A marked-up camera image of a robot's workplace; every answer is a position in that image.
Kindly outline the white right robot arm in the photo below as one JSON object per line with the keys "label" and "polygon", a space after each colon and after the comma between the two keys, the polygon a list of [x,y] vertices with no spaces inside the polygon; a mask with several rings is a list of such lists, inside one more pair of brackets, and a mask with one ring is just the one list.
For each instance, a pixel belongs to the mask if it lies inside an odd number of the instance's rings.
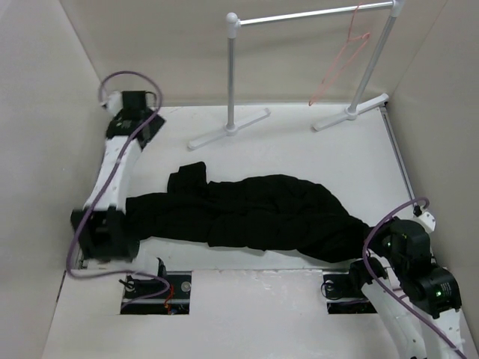
{"label": "white right robot arm", "polygon": [[464,358],[457,280],[439,266],[417,221],[393,218],[373,228],[350,266],[349,291],[364,295],[401,358]]}

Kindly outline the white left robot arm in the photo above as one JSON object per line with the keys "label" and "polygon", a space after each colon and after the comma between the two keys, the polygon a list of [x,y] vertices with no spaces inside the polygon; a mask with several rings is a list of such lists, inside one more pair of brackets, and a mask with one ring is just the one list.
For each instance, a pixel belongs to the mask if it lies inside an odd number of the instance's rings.
{"label": "white left robot arm", "polygon": [[115,91],[101,106],[111,115],[104,153],[94,188],[83,207],[74,209],[72,249],[82,259],[104,267],[102,276],[124,275],[127,292],[138,285],[151,298],[162,297],[170,285],[162,275],[161,259],[140,249],[140,241],[126,225],[126,198],[132,170],[144,148],[165,124],[159,116],[159,95],[146,90]]}

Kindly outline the black trousers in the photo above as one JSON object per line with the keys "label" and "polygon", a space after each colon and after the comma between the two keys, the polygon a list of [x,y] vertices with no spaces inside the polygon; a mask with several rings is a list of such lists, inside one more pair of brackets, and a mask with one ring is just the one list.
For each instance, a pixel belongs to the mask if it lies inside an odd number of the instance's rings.
{"label": "black trousers", "polygon": [[163,193],[127,198],[126,228],[140,240],[298,251],[327,263],[358,259],[370,231],[321,184],[283,174],[213,182],[204,162],[172,173]]}

